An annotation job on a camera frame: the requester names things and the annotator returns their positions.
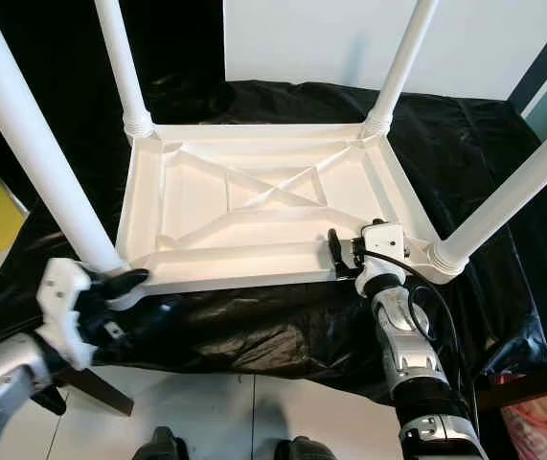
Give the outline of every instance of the cable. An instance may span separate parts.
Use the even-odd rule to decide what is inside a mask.
[[[445,316],[447,317],[447,322],[449,324],[449,329],[452,335],[452,345],[453,345],[452,352],[456,358],[455,364],[456,364],[456,370],[457,370],[457,390],[461,392],[461,373],[463,373],[465,374],[464,375],[465,380],[468,380],[467,391],[469,395],[469,404],[470,404],[470,410],[471,410],[471,418],[473,419],[473,427],[475,428],[475,433],[477,434],[477,437],[479,438],[480,426],[479,426],[479,420],[478,420],[478,414],[477,414],[477,398],[475,396],[475,387],[469,375],[467,364],[465,363],[463,354],[461,353],[460,342],[458,341],[458,334],[456,333],[456,326],[454,325],[454,318],[452,318],[452,312],[450,311],[449,306],[447,305],[447,302],[445,301],[444,297],[439,292],[439,290],[424,277],[424,275],[419,273],[418,270],[409,266],[408,264],[404,264],[403,262],[400,262],[390,256],[386,256],[385,254],[379,254],[378,252],[368,251],[364,247],[359,247],[357,249],[358,249],[357,254],[373,257],[376,259],[381,259],[382,261],[386,261],[386,262],[389,262],[390,264],[399,266],[403,270],[414,275],[416,278],[418,278],[420,281],[422,281],[425,284],[425,286],[418,286],[418,287],[414,287],[410,289],[409,296],[408,296],[408,309],[409,309],[409,314],[411,316],[411,319],[414,321],[414,324],[416,325],[416,329],[429,342],[432,342],[434,340],[434,337],[426,333],[426,331],[423,329],[421,324],[418,322],[416,317],[416,311],[413,305],[413,299],[416,293],[421,288],[430,290],[435,295],[435,297],[437,297],[437,300],[439,301],[440,305],[443,307],[445,311]]]

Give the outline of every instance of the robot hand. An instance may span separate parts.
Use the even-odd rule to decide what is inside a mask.
[[[405,271],[419,276],[444,304],[441,294],[404,264],[402,226],[376,221],[352,241],[356,268],[341,259],[341,244],[329,231],[338,278],[355,277],[359,295],[369,299],[383,350],[386,382],[401,426],[403,456],[487,459],[460,388],[453,388],[430,344],[428,318],[404,286]],[[447,306],[454,346],[458,339]]]
[[[147,277],[147,270],[102,277],[70,259],[48,262],[36,296],[43,326],[0,343],[0,435],[28,398],[50,389],[57,394],[54,373],[69,366],[85,369],[98,347],[126,339],[110,301],[129,294]],[[59,395],[57,400],[57,413],[62,413],[64,402]]]

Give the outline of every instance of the black plastic sheet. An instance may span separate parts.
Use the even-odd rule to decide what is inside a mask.
[[[199,104],[219,112],[207,123],[357,123],[376,95],[323,83],[244,81],[207,93]],[[181,103],[176,97],[173,107]],[[115,238],[129,147],[116,97],[102,91],[96,107],[97,123],[86,116],[81,122],[89,128],[63,148]],[[401,97],[389,138],[442,237],[538,146],[508,103],[426,95]],[[0,270],[0,339],[40,323],[34,293],[51,257],[74,253],[39,202]],[[546,368],[547,187],[442,291],[473,375]],[[126,320],[136,321],[145,304]],[[432,315],[445,337],[443,316]],[[307,378],[373,398],[384,393],[374,321],[351,282],[186,294],[166,324],[128,355],[99,358],[177,372]]]

